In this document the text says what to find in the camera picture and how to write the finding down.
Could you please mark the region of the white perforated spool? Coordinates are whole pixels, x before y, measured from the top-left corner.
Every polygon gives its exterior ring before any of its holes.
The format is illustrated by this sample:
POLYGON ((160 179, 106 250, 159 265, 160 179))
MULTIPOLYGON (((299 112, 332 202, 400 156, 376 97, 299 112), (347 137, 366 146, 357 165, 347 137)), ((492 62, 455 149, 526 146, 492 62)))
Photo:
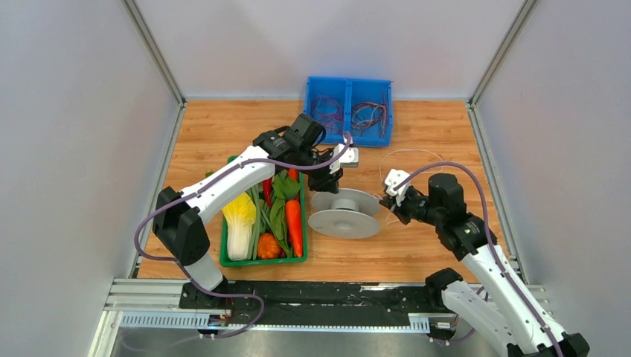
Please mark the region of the white perforated spool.
POLYGON ((361 190, 340 188, 338 193, 317 192, 311 198, 308 225, 319 234, 340 239, 366 239, 377 235, 381 224, 378 200, 361 190))

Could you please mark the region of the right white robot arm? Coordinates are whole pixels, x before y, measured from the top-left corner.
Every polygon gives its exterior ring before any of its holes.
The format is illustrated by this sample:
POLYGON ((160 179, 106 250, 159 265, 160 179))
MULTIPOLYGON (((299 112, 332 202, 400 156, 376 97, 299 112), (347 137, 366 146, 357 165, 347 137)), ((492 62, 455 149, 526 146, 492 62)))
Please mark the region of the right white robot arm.
POLYGON ((445 268, 426 278, 426 305, 462 317, 501 356, 587 356, 580 333, 557 323, 519 279, 487 222, 467 210, 456 176, 437 173, 428 194, 410 184, 410 174, 391 170, 380 204, 403 224, 412 220, 435 228, 441 244, 480 281, 492 301, 478 296, 463 277, 445 268))

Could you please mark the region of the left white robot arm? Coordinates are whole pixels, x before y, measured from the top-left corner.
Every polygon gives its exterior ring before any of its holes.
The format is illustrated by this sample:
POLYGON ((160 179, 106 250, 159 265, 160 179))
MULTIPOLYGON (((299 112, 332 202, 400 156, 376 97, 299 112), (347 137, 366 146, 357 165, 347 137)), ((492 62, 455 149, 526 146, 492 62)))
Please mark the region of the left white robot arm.
POLYGON ((343 134, 343 143, 326 155, 315 148, 324 137, 324 127, 300 114, 290 126, 259 134, 244 152, 211 176, 181 190, 163 189, 156 209, 143 221, 170 252, 175 262, 199 290, 199 299, 209 308, 221 307, 228 293, 224 275, 211 259, 206 224, 227 204, 249 188, 270 179, 280 168, 295 169, 312 180, 310 189, 337 193, 343 175, 342 156, 353 139, 343 134))

